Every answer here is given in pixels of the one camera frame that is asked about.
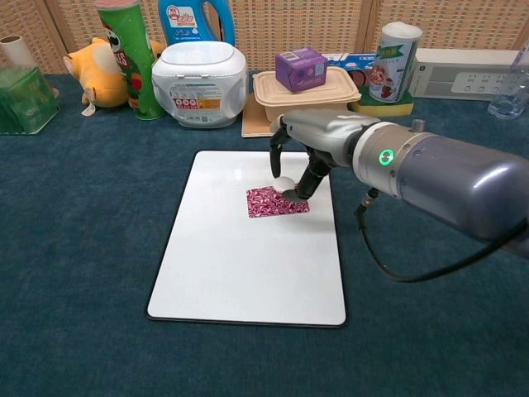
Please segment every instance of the teal carpet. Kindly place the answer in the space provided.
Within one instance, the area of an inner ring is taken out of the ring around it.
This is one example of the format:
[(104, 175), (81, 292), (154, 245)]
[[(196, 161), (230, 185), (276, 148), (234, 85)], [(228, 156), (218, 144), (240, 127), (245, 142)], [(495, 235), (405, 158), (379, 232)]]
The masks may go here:
[[(340, 329), (153, 322), (145, 305), (196, 151), (266, 151), (241, 123), (192, 131), (128, 108), (60, 114), (38, 136), (0, 136), (1, 396), (529, 395), (529, 261), (499, 252), (440, 280), (384, 278), (353, 211), (366, 187), (333, 170), (346, 294)], [(529, 153), (528, 116), (418, 99), (427, 130)], [(409, 125), (412, 117), (394, 118)], [(300, 146), (290, 146), (294, 150)], [(480, 244), (389, 197), (367, 214), (395, 270), (418, 273)]]

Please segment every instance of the purple box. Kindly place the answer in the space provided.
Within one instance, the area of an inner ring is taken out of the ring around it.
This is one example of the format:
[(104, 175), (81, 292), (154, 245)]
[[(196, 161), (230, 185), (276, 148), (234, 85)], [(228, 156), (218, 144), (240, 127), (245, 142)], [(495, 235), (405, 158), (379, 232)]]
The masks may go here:
[(310, 47), (277, 54), (275, 78), (293, 93), (325, 84), (327, 58)]

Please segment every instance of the yellow plush toy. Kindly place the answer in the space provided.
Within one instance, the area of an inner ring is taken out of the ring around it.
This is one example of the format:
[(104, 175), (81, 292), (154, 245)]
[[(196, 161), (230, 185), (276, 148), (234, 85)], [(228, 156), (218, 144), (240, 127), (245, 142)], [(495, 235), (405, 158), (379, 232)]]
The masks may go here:
[[(150, 42), (155, 59), (158, 59), (164, 46), (157, 41)], [(92, 39), (92, 44), (67, 54), (64, 58), (66, 69), (83, 88), (81, 101), (90, 105), (83, 115), (95, 112), (95, 106), (113, 108), (128, 99), (125, 77), (116, 63), (110, 45), (104, 39)]]

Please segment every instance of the white rice cooker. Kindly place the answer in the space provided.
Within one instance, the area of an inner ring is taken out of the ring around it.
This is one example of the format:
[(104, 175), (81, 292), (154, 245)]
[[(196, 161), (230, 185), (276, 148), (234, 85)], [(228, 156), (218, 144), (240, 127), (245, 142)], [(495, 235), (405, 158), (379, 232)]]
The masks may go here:
[(222, 41), (188, 41), (162, 52), (152, 68), (156, 100), (185, 127), (232, 124), (246, 102), (246, 58)]

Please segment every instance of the power strip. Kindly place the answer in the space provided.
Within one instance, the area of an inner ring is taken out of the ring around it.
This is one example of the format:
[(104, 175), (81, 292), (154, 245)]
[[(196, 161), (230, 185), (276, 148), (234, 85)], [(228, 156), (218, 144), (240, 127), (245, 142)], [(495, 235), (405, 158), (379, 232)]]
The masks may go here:
[[(490, 100), (507, 78), (513, 50), (420, 48), (409, 91), (419, 98)], [(509, 85), (517, 83), (512, 77)]]

